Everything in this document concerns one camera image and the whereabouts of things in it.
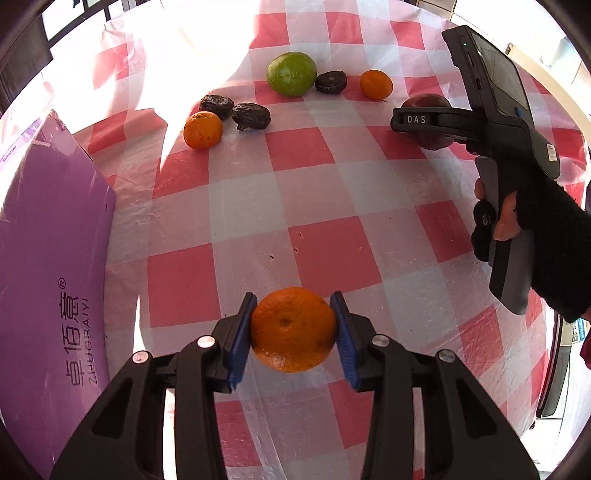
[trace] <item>blue gripper pad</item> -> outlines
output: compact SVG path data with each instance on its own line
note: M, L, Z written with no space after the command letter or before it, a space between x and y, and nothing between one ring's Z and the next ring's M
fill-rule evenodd
M239 318L237 318L239 321L238 332L228 353L228 367L230 371L228 384L230 385L232 391L235 390L238 384L242 381L244 369L246 368L248 352L251 349L251 317L252 312L256 308L256 304L256 297L254 295L250 295L242 302L240 311L237 315L239 316Z
M355 343L347 322L351 314L340 292L335 292L330 296L330 307L334 310L337 319L336 346L339 350L340 364L343 367L345 380L349 382L353 390L357 390L361 380L357 372Z

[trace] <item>dried date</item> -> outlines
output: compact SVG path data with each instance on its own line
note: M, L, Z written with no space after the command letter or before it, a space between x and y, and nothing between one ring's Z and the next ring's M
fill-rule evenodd
M215 113L220 120L228 118L233 108L232 99L221 95L206 95L199 102L200 111Z
M232 120L238 130L264 130L271 123L271 113L257 103L239 103L232 109Z

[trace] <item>red apple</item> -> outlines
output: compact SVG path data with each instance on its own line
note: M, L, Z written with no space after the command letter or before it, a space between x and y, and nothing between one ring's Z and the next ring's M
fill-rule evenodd
M419 106L447 106L452 104L447 101L447 98L442 97L436 93L422 93L409 98L402 104L402 107L419 107ZM453 138L445 135L432 134L428 132L407 132L419 147L427 150L439 150L440 148L449 147L453 143Z

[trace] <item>barcode label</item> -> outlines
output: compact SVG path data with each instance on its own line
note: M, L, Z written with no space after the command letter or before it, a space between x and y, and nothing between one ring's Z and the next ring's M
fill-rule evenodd
M548 147L548 160L557 161L558 157L556 157L556 147L550 143L546 146Z

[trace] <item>dried fruit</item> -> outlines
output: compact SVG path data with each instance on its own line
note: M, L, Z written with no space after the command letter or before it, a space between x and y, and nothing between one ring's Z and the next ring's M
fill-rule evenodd
M337 95L347 86L347 74L341 70L326 72L316 77L314 85L320 93Z
M232 109L238 130L264 130L271 123L271 112L257 103L239 103Z
M232 99L222 95L206 95L199 102L199 111L215 113L220 120L228 118L233 108Z

